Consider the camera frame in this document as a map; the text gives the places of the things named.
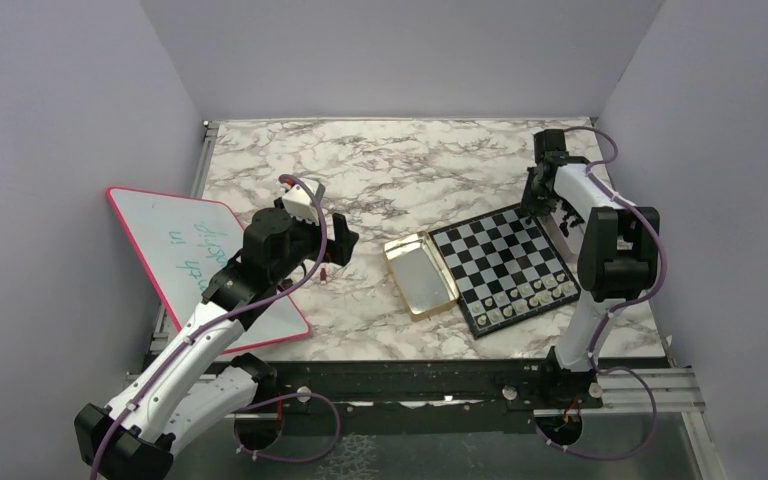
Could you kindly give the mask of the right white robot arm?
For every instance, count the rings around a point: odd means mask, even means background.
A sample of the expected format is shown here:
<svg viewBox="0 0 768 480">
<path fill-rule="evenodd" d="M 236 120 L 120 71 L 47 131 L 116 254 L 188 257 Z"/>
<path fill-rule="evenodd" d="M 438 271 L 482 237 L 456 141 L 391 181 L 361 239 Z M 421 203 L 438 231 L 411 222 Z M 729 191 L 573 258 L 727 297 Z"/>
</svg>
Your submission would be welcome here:
<svg viewBox="0 0 768 480">
<path fill-rule="evenodd" d="M 648 300 L 659 287 L 660 215 L 638 207 L 595 174 L 595 163 L 572 155 L 566 130 L 533 136 L 535 164 L 519 204 L 522 215 L 548 219 L 554 212 L 583 223 L 577 248 L 582 292 L 567 331 L 539 367 L 537 393 L 560 407 L 583 398 L 597 375 L 598 353 L 620 310 Z"/>
</svg>

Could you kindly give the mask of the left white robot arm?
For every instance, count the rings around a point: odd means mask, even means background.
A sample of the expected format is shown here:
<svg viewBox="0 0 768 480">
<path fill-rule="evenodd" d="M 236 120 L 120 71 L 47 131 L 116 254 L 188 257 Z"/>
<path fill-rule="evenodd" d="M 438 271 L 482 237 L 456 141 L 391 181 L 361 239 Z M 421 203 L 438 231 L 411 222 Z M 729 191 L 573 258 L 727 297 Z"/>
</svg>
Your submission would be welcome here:
<svg viewBox="0 0 768 480">
<path fill-rule="evenodd" d="M 74 420 L 80 454 L 93 479 L 163 479 L 175 457 L 207 428 L 238 411 L 276 407 L 275 368 L 251 353 L 234 357 L 201 389 L 194 386 L 214 360 L 254 326 L 275 302 L 301 287 L 282 282 L 306 261 L 345 266 L 359 241 L 341 213 L 313 220 L 288 202 L 259 210 L 241 248 L 208 281 L 188 323 L 162 353 L 105 405 L 84 406 Z"/>
</svg>

